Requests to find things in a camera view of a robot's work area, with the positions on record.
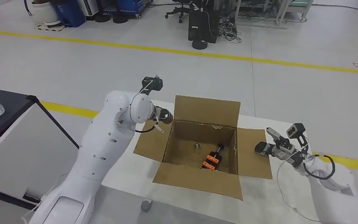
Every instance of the white table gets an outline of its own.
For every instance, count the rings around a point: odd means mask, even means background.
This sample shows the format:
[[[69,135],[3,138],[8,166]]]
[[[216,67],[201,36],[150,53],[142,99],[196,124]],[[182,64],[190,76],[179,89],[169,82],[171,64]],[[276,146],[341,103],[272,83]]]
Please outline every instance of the white table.
[[[171,112],[174,111],[174,104],[153,102]],[[244,115],[239,116],[238,122],[240,128],[272,127],[282,135],[285,135],[291,125]],[[276,172],[282,161],[276,158],[270,157],[273,180],[240,177],[243,193],[243,201],[240,201],[219,194],[153,183],[159,162],[133,153],[138,138],[139,134],[136,134],[126,152],[109,171],[102,185],[234,223],[311,224],[282,201],[276,183]],[[266,139],[273,143],[272,138],[267,134]],[[296,141],[293,141],[293,144],[299,146]],[[280,170],[280,185],[291,206],[297,207],[307,217],[318,220],[306,177],[300,176],[291,165],[284,164]]]

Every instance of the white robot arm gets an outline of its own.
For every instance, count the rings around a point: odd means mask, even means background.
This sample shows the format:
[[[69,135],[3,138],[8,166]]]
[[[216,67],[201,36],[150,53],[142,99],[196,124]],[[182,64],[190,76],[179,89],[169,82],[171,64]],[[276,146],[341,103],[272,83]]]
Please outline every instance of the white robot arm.
[[[357,223],[358,194],[349,169],[335,164],[329,156],[322,155],[331,160],[327,164],[317,158],[320,155],[310,155],[302,124],[296,123],[287,130],[289,138],[299,141],[301,151],[272,128],[267,128],[266,132],[273,137],[275,144],[260,142],[255,148],[256,153],[286,161],[308,178],[319,221],[325,224]]]
[[[107,95],[103,109],[82,139],[70,173],[41,200],[30,224],[87,223],[96,193],[108,171],[127,149],[136,131],[135,125],[147,120],[172,122],[172,114],[154,106],[148,96],[151,90],[162,88],[162,80],[146,77],[142,84],[140,93],[113,91]]]

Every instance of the office chair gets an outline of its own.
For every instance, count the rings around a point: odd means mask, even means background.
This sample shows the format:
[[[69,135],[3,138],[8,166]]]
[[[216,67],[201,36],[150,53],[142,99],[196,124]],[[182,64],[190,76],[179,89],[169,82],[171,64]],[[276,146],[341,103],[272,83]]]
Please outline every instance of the office chair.
[[[182,18],[183,18],[184,13],[189,14],[189,12],[190,12],[190,8],[185,8],[184,4],[191,3],[191,0],[177,0],[176,2],[181,3],[181,7],[180,8],[175,7],[172,12],[167,12],[166,18],[168,18],[168,15],[174,15],[174,14],[180,13],[179,23],[181,24],[183,22]]]

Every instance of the open cardboard box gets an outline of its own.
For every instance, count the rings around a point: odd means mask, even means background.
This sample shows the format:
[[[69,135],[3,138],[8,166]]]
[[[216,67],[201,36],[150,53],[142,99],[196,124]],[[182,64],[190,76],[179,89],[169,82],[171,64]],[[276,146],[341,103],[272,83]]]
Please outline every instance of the open cardboard box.
[[[266,141],[265,131],[237,128],[239,111],[240,102],[176,96],[174,121],[159,124],[164,133],[141,134],[134,153],[161,162],[154,183],[243,200],[239,176],[272,179],[272,173],[269,157],[255,153],[256,144]],[[147,122],[143,130],[153,124]],[[218,144],[225,146],[218,169],[202,169]]]

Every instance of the white cable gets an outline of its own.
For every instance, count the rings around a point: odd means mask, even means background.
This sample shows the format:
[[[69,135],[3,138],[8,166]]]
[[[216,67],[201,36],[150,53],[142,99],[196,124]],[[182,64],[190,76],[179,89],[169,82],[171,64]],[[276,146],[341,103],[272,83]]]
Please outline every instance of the white cable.
[[[41,197],[40,202],[39,202],[32,210],[28,211],[25,215],[21,216],[21,219],[23,220],[24,224],[27,224],[27,220],[26,220],[25,216],[27,216],[28,214],[30,214],[31,212],[33,212],[35,209],[37,209],[37,208],[40,206],[40,204],[43,202],[43,199],[55,188],[55,186],[56,186],[58,180],[59,180],[62,176],[67,175],[67,174],[62,174],[62,175],[60,175],[60,176],[57,178],[55,184],[52,186],[52,188],[51,188],[44,196]]]
[[[283,162],[281,163],[281,165],[280,165],[280,167],[279,167],[279,169],[277,170],[277,173],[276,173],[277,185],[279,186],[279,190],[280,190],[280,193],[281,193],[281,196],[282,196],[282,200],[284,201],[284,203],[285,203],[288,207],[290,207],[294,212],[296,212],[296,213],[299,214],[300,216],[304,217],[306,220],[310,220],[310,221],[312,221],[312,222],[320,222],[320,221],[317,221],[317,220],[312,220],[312,219],[310,219],[310,218],[307,218],[306,216],[304,216],[303,214],[301,214],[301,213],[297,210],[297,208],[294,208],[294,207],[290,206],[290,205],[286,202],[285,197],[284,197],[284,194],[283,194],[283,192],[282,192],[282,190],[281,190],[281,187],[280,187],[280,183],[279,183],[279,171],[280,171],[282,165],[283,165],[285,162],[287,162],[287,160],[289,160],[291,157],[293,157],[293,156],[294,156],[296,153],[298,153],[298,152],[299,152],[299,151],[296,151],[295,153],[293,153],[291,156],[289,156],[285,161],[283,161]]]
[[[304,136],[304,137],[305,137],[305,139],[307,140],[307,144],[304,145],[304,146],[301,148],[300,151],[302,151],[303,149],[305,149],[306,146],[308,145],[308,142],[309,142],[308,138],[307,138],[306,136]],[[290,205],[286,202],[286,200],[285,200],[284,194],[283,194],[283,192],[282,192],[282,189],[281,189],[281,186],[280,186],[280,183],[279,183],[279,171],[280,171],[282,165],[283,165],[285,162],[287,162],[287,160],[289,160],[291,157],[293,157],[293,156],[294,156],[296,153],[298,153],[298,152],[299,152],[299,151],[296,151],[295,153],[293,153],[293,154],[292,154],[291,156],[289,156],[285,161],[283,161],[283,162],[281,163],[281,165],[279,166],[279,169],[277,170],[277,173],[276,173],[277,186],[279,186],[279,190],[280,190],[280,193],[281,193],[281,196],[282,196],[282,200],[283,200],[284,203],[285,203],[288,207],[290,207],[295,213],[299,214],[300,216],[302,216],[302,217],[305,218],[306,220],[309,220],[309,221],[312,221],[312,222],[319,222],[319,223],[321,223],[321,221],[307,218],[307,217],[304,216],[302,213],[300,213],[297,208],[290,206]],[[343,223],[345,223],[345,224],[348,224],[348,223],[346,223],[346,222],[326,222],[326,221],[325,221],[325,223],[332,223],[332,224],[343,224]]]

